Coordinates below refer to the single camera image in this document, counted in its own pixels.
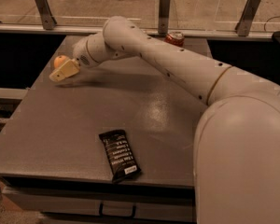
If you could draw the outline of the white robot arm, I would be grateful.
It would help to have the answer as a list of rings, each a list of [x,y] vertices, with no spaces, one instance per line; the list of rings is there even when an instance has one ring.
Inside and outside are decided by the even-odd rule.
[[[206,104],[194,137],[197,224],[280,224],[280,86],[155,39],[121,16],[55,60],[59,82],[81,66],[138,56]]]

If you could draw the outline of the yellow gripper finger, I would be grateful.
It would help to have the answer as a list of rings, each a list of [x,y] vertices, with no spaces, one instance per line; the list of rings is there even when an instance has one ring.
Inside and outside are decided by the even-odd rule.
[[[76,75],[79,71],[79,63],[76,60],[67,60],[54,69],[49,78],[54,82],[60,82]]]

